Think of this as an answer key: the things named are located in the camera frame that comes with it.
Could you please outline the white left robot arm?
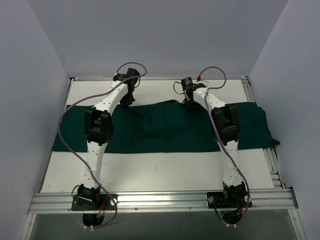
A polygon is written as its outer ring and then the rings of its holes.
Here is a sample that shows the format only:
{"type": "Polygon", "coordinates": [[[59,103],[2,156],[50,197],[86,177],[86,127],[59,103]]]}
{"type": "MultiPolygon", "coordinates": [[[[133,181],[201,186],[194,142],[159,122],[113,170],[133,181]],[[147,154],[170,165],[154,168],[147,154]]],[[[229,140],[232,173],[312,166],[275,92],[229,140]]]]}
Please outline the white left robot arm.
{"type": "Polygon", "coordinates": [[[103,155],[114,135],[113,111],[117,105],[128,107],[135,101],[133,92],[139,75],[140,73],[134,68],[129,68],[125,74],[116,73],[110,86],[111,93],[84,112],[87,165],[77,195],[90,210],[97,209],[102,201],[99,183],[103,155]]]}

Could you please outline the dark green surgical cloth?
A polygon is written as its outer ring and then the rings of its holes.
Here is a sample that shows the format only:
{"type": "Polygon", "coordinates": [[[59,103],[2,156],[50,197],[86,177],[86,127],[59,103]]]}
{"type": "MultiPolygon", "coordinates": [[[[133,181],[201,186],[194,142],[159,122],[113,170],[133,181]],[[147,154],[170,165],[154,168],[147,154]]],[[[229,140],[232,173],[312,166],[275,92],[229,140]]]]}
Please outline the dark green surgical cloth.
{"type": "MultiPolygon", "coordinates": [[[[238,149],[264,149],[279,145],[267,125],[265,111],[253,102],[236,104],[240,134],[238,149]]],[[[179,102],[123,107],[112,113],[110,154],[218,152],[207,111],[190,109],[179,102]]]]}

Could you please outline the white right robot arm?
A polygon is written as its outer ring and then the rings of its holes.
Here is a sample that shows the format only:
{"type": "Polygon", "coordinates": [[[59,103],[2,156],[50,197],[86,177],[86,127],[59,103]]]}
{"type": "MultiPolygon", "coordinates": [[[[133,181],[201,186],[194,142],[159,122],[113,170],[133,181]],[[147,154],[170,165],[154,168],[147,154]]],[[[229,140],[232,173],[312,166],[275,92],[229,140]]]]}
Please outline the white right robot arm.
{"type": "Polygon", "coordinates": [[[222,152],[222,200],[225,205],[232,207],[246,198],[246,181],[239,173],[240,119],[237,106],[218,99],[201,81],[194,83],[190,77],[186,77],[180,84],[185,105],[189,108],[203,107],[208,112],[213,136],[222,152]]]}

